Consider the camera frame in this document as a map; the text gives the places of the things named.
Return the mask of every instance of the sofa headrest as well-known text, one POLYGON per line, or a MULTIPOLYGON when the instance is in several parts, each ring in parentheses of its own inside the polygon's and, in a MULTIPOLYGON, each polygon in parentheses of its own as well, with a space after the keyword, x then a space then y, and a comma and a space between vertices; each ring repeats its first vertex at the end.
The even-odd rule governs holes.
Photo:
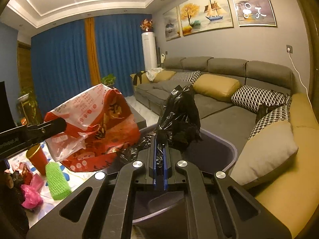
POLYGON ((211 58, 208 60, 208 72, 245 77, 247 60, 234 58, 211 58))
POLYGON ((182 69, 181 67, 181 60, 183 60, 185 57, 173 57, 173 58, 167 58, 164 61, 163 68, 166 69, 182 69))
POLYGON ((187 57, 181 61, 184 70, 207 71, 207 61, 212 57, 187 57))
POLYGON ((246 64, 246 77, 292 89, 292 70, 282 65, 249 61, 246 64))

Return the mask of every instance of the orange flower arrangement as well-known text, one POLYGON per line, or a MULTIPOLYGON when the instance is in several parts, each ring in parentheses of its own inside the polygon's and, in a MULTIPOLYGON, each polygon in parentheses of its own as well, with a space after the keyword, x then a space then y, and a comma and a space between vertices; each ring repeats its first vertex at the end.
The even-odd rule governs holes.
POLYGON ((149 30, 153 28, 153 20, 148 20, 148 19, 143 20, 140 27, 142 30, 148 32, 149 30))

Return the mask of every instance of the air conditioner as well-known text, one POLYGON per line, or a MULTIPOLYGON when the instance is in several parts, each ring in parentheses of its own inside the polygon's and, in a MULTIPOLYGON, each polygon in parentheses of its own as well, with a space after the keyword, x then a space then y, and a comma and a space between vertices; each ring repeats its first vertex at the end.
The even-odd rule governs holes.
POLYGON ((157 68, 155 35, 153 32, 142 33, 145 70, 157 68))

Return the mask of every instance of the tile floor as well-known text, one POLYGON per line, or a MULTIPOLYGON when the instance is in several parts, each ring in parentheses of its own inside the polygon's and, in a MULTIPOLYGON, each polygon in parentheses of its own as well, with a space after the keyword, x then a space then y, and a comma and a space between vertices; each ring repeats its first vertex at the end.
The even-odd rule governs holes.
POLYGON ((146 119, 147 126, 156 124, 159 116, 152 112, 150 109, 146 108, 143 104, 138 102, 134 96, 129 96, 125 98, 127 103, 131 105, 143 118, 146 119))

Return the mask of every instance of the painting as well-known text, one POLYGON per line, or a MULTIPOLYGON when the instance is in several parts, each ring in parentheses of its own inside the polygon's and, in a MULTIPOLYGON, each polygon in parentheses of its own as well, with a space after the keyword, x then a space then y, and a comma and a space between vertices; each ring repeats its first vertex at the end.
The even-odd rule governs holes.
POLYGON ((180 37, 180 30, 177 16, 178 8, 175 7, 164 13, 166 41, 180 37))
POLYGON ((184 36, 233 27, 228 0, 188 0, 179 8, 184 36))
POLYGON ((239 26, 277 26, 270 0, 232 1, 239 26))

